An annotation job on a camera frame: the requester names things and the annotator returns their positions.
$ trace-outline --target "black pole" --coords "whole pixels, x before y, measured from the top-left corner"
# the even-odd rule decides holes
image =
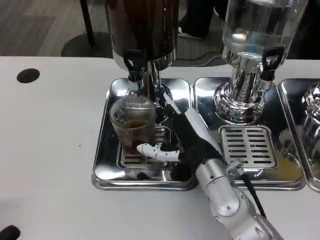
[[[81,10],[83,14],[83,19],[84,19],[84,24],[85,24],[89,45],[91,48],[93,48],[96,45],[96,42],[94,37],[94,31],[92,30],[92,24],[91,24],[87,0],[80,0],[80,5],[81,5]]]

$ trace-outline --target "clear plastic cup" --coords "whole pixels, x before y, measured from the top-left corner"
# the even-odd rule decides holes
[[[155,142],[156,106],[143,95],[128,95],[116,101],[109,116],[122,149],[138,154],[137,145]]]

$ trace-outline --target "black cord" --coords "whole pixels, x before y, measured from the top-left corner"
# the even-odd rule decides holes
[[[250,194],[252,195],[252,197],[253,197],[253,199],[255,201],[255,204],[258,207],[259,211],[260,211],[261,216],[267,218],[267,216],[265,214],[265,211],[264,211],[264,208],[261,205],[261,202],[260,202],[260,200],[258,198],[258,195],[256,193],[254,185],[250,181],[249,176],[246,173],[244,173],[244,174],[242,174],[240,176],[240,178],[241,178],[242,181],[244,181],[244,184],[246,185],[246,187],[248,188]]]

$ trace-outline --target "black cable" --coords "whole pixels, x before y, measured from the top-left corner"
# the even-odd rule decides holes
[[[265,214],[265,211],[264,211],[264,208],[262,207],[261,205],[261,202],[258,198],[258,195],[256,193],[256,190],[254,188],[254,185],[252,184],[252,182],[250,181],[249,179],[249,176],[244,173],[240,176],[241,180],[244,182],[244,184],[246,185],[246,187],[248,188],[250,194],[252,195],[254,201],[255,201],[255,204],[256,206],[258,207],[259,211],[260,211],[260,214],[261,216],[267,218],[266,214]]]
[[[192,61],[200,60],[208,54],[217,54],[217,51],[207,51],[206,53],[204,53],[198,57],[195,57],[195,58],[179,58],[179,57],[177,57],[175,60],[176,61],[190,61],[190,62],[192,62]]]

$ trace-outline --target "black circular hole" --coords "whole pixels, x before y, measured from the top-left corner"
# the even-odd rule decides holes
[[[40,76],[40,72],[34,68],[25,69],[16,76],[19,83],[29,84],[37,80]]]

